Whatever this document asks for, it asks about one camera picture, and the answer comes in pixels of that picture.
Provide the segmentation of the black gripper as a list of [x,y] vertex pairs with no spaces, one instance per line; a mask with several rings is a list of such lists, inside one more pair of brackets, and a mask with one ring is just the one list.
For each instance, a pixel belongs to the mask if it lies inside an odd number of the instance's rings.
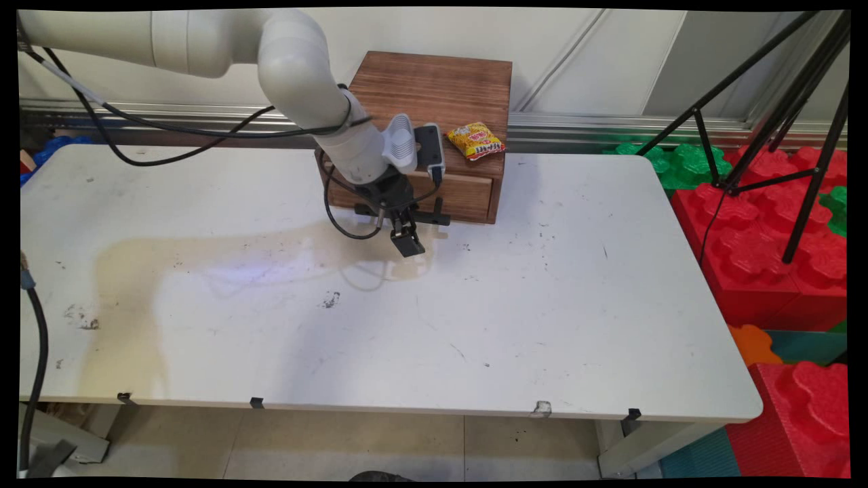
[[419,256],[426,252],[416,232],[416,222],[411,213],[402,213],[416,206],[414,188],[408,176],[396,169],[388,169],[379,179],[369,184],[353,185],[353,190],[363,203],[356,203],[354,211],[363,216],[378,216],[380,207],[387,207],[385,216],[391,223],[391,242],[403,258]]

